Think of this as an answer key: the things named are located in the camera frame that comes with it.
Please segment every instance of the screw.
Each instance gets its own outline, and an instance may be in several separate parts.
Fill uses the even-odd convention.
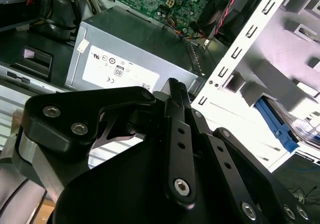
[[[229,132],[227,132],[226,130],[223,130],[223,131],[222,131],[222,134],[223,134],[224,136],[226,136],[227,138],[230,137]]]
[[[49,118],[57,118],[61,115],[61,111],[59,110],[59,108],[53,105],[46,106],[42,111],[43,114]]]
[[[298,211],[298,213],[306,220],[309,219],[308,214],[305,212],[305,210],[303,210],[300,206],[296,206],[296,209]]]
[[[294,212],[287,206],[287,205],[284,205],[284,210],[285,210],[285,213],[287,213],[287,215],[291,218],[291,219],[296,219],[296,215],[294,214]]]
[[[246,202],[242,202],[241,204],[242,211],[244,214],[252,221],[257,219],[257,215],[255,210]]]
[[[71,125],[71,131],[74,134],[82,136],[88,133],[88,127],[81,122],[75,122]]]
[[[174,181],[174,188],[181,196],[184,196],[184,197],[188,196],[190,193],[190,188],[188,184],[180,178]]]
[[[198,118],[202,118],[201,113],[198,112],[197,110],[194,111],[194,114],[195,114]]]

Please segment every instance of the sticker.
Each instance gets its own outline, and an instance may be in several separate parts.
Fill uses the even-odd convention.
[[[83,39],[80,44],[78,45],[78,48],[76,49],[78,52],[80,53],[84,53],[85,50],[87,49],[88,45],[89,45],[89,41],[87,41],[86,39]]]
[[[159,77],[151,70],[92,45],[82,79],[106,89],[139,86],[152,92]]]

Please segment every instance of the black metal bracket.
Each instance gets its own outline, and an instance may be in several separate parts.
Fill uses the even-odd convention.
[[[228,130],[210,130],[184,84],[171,78],[162,91],[164,98],[126,87],[26,103],[16,151],[34,180],[57,186],[53,223],[312,223]],[[85,166],[91,148],[137,133],[143,142]]]

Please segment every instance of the blue plastic latch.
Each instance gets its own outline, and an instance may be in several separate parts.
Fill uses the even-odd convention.
[[[299,147],[299,145],[292,140],[289,135],[290,129],[287,124],[281,124],[278,118],[273,114],[265,101],[260,98],[254,105],[261,113],[263,119],[268,124],[270,130],[277,138],[282,146],[290,153]]]

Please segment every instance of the blue drive rail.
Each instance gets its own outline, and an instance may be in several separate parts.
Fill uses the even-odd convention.
[[[265,122],[283,147],[290,153],[299,147],[298,140],[294,138],[289,126],[280,119],[272,107],[268,104],[266,97],[260,98],[254,105],[261,113]]]

